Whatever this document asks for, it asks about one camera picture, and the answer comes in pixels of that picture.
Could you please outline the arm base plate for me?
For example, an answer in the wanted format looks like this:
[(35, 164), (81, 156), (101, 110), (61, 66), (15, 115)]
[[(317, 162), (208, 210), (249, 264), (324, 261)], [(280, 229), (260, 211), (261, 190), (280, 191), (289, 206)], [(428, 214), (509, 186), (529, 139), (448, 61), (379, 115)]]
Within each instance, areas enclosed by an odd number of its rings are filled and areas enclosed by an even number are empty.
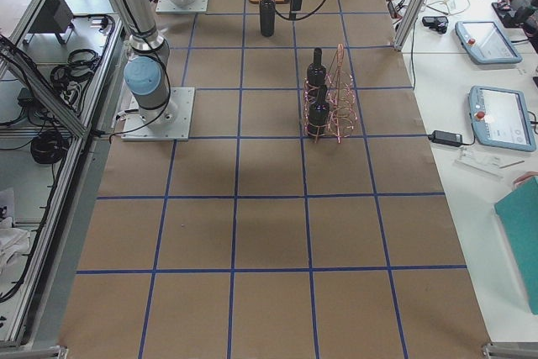
[(140, 109), (132, 96), (130, 109), (124, 128), (121, 130), (123, 140), (152, 141), (189, 139), (195, 99), (194, 87), (173, 87), (168, 104), (162, 110), (149, 111)]
[(192, 14), (206, 13), (208, 0), (159, 0), (157, 13)]

